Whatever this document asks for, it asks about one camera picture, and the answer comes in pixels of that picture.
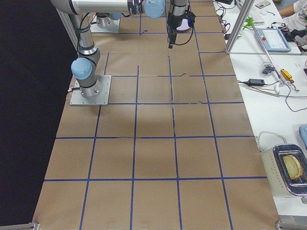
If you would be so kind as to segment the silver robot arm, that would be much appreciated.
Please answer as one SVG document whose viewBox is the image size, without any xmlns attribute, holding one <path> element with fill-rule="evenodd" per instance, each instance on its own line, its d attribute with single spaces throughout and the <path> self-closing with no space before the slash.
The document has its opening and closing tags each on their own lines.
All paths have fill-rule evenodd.
<svg viewBox="0 0 307 230">
<path fill-rule="evenodd" d="M 110 29 L 111 27 L 119 27 L 121 13 L 96 13 L 96 24 L 99 28 Z"/>
<path fill-rule="evenodd" d="M 51 3 L 57 10 L 68 14 L 77 36 L 78 57 L 72 62 L 71 70 L 82 97 L 86 99 L 97 98 L 103 89 L 95 74 L 100 49 L 93 41 L 87 16 L 94 12 L 97 16 L 115 19 L 144 13 L 157 19 L 165 10 L 164 0 L 53 0 Z"/>
</svg>

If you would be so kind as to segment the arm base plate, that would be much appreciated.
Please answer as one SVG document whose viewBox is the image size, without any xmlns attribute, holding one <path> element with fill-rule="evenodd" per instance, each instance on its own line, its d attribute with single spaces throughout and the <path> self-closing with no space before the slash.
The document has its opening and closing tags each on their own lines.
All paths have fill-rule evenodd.
<svg viewBox="0 0 307 230">
<path fill-rule="evenodd" d="M 71 89 L 71 106 L 107 106 L 109 101 L 111 75 L 96 75 L 96 83 L 90 88 L 83 88 L 75 80 Z"/>
<path fill-rule="evenodd" d="M 91 23 L 91 32 L 93 34 L 117 34 L 119 32 L 120 19 L 112 20 L 108 17 L 94 18 Z"/>
</svg>

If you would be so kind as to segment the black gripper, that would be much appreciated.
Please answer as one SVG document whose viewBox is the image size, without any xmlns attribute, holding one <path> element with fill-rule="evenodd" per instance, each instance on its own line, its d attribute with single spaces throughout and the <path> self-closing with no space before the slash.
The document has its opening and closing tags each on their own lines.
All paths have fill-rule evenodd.
<svg viewBox="0 0 307 230">
<path fill-rule="evenodd" d="M 181 26 L 182 20 L 187 19 L 189 27 L 195 23 L 195 14 L 187 6 L 187 0 L 171 0 L 167 16 L 168 48 L 176 45 L 177 28 Z"/>
</svg>

